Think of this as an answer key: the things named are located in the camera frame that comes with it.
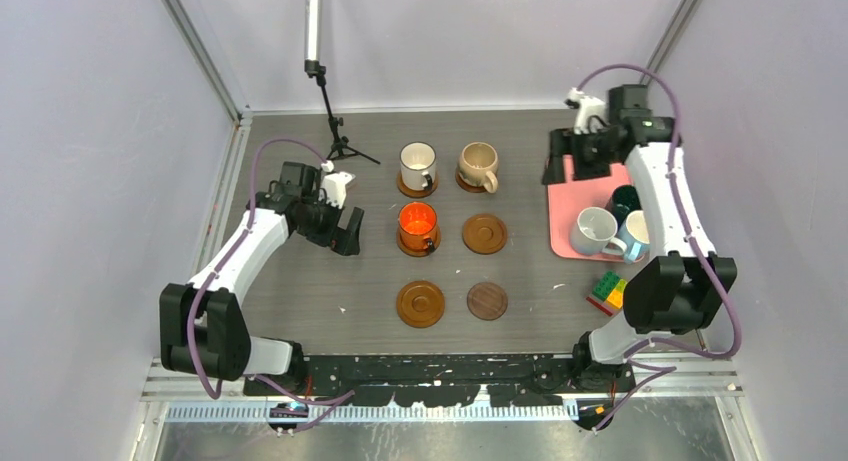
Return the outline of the pink plastic tray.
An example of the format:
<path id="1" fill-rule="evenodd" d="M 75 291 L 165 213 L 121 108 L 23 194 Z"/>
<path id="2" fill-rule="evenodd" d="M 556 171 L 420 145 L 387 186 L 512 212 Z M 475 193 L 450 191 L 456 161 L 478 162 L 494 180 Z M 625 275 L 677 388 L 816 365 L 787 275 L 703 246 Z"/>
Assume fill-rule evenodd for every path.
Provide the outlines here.
<path id="1" fill-rule="evenodd" d="M 567 182 L 547 187 L 550 246 L 562 258 L 622 263 L 619 256 L 599 254 L 584 256 L 574 251 L 569 234 L 578 214 L 587 207 L 605 208 L 612 192 L 621 185 L 634 185 L 625 166 L 614 164 L 609 177 L 574 181 L 572 159 L 565 157 Z"/>

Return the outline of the dark green ceramic mug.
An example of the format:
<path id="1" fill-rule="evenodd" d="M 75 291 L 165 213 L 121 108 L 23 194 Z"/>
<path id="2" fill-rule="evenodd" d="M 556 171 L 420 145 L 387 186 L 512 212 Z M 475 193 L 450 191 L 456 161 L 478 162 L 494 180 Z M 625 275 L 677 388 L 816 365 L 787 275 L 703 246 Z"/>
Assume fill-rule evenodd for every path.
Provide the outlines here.
<path id="1" fill-rule="evenodd" d="M 605 209 L 621 226 L 632 212 L 642 209 L 636 187 L 630 184 L 617 187 L 610 195 Z"/>

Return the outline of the orange ceramic mug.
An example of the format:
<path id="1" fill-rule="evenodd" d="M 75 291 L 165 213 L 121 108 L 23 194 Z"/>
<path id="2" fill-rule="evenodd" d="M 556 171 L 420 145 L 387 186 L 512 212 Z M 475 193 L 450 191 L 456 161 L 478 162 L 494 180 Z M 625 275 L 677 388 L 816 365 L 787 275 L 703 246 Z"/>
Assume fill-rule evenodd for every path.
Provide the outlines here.
<path id="1" fill-rule="evenodd" d="M 437 214 L 427 203 L 410 202 L 399 212 L 398 229 L 403 231 L 402 239 L 407 246 L 426 249 L 439 229 Z"/>

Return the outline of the white ceramic mug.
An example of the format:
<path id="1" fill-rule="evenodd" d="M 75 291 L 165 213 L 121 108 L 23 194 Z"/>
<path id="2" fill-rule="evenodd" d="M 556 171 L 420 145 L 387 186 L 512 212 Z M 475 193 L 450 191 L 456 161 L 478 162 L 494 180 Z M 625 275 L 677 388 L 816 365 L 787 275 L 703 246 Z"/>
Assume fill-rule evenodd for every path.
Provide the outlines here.
<path id="1" fill-rule="evenodd" d="M 623 256 L 627 244 L 617 237 L 618 224 L 612 213 L 600 207 L 583 209 L 574 221 L 569 243 L 571 248 L 584 256 L 599 254 Z"/>

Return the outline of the beige ceramic mug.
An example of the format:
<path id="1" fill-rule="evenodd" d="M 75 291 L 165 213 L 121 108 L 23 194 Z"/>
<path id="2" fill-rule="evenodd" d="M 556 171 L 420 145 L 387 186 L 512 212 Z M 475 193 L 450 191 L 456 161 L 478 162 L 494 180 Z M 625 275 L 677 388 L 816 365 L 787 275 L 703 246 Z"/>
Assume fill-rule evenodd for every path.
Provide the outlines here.
<path id="1" fill-rule="evenodd" d="M 495 148 L 485 142 L 466 145 L 459 157 L 460 178 L 473 188 L 495 193 L 499 187 L 497 172 L 499 157 Z"/>

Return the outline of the light blue ceramic mug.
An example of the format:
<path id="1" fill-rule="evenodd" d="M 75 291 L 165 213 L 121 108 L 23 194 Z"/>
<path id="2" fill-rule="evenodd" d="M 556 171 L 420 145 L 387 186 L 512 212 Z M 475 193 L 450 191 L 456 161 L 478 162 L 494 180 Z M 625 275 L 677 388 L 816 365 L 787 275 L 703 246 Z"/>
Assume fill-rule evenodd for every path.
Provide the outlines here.
<path id="1" fill-rule="evenodd" d="M 645 215 L 642 210 L 632 211 L 619 228 L 618 238 L 625 243 L 622 259 L 625 263 L 635 263 L 650 252 L 650 238 Z"/>

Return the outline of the cream ceramic mug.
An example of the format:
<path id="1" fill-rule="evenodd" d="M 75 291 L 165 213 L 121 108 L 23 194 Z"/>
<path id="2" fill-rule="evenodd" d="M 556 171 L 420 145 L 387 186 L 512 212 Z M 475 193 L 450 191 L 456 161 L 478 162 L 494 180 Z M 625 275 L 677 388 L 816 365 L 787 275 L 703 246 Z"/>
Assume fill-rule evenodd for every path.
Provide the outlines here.
<path id="1" fill-rule="evenodd" d="M 399 154 L 402 185 L 415 192 L 431 191 L 437 180 L 437 156 L 425 142 L 404 146 Z"/>

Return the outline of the dark walnut wooden coaster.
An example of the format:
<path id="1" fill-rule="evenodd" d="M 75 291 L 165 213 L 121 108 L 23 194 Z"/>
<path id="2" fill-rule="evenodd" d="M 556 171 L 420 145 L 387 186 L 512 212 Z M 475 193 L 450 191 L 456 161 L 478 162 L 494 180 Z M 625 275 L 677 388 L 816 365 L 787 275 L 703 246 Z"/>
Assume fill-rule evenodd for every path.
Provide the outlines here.
<path id="1" fill-rule="evenodd" d="M 484 321 L 502 317 L 508 309 L 506 291 L 493 282 L 480 282 L 472 286 L 466 296 L 469 312 Z"/>

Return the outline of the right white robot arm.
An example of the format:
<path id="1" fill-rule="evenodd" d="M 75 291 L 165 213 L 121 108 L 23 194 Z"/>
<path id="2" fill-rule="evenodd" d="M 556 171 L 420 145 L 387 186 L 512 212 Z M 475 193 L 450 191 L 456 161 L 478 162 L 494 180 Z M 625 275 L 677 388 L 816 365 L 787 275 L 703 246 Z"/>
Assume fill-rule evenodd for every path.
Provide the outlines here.
<path id="1" fill-rule="evenodd" d="M 573 349 L 571 378 L 596 391 L 625 372 L 629 358 L 652 344 L 708 327 L 727 307 L 735 261 L 716 253 L 703 234 L 686 181 L 680 114 L 653 114 L 643 85 L 612 88 L 601 100 L 576 87 L 566 105 L 572 126 L 549 134 L 542 183 L 549 197 L 573 201 L 565 188 L 609 177 L 621 164 L 646 215 L 646 265 L 623 292 L 623 308 L 603 327 L 584 333 Z"/>

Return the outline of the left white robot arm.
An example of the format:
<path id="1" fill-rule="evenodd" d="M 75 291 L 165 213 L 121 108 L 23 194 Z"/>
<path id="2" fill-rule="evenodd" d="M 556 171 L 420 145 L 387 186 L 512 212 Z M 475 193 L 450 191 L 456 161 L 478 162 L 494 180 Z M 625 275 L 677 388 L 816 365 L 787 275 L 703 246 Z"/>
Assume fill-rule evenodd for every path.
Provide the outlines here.
<path id="1" fill-rule="evenodd" d="M 159 298 L 160 357 L 171 371 L 235 381 L 268 375 L 280 393 L 298 393 L 307 379 L 300 344 L 252 336 L 241 306 L 252 283 L 294 234 L 341 256 L 360 252 L 364 212 L 339 221 L 355 176 L 332 162 L 319 167 L 286 162 L 278 179 L 247 204 L 238 228 L 219 253 L 184 284 L 168 284 Z"/>

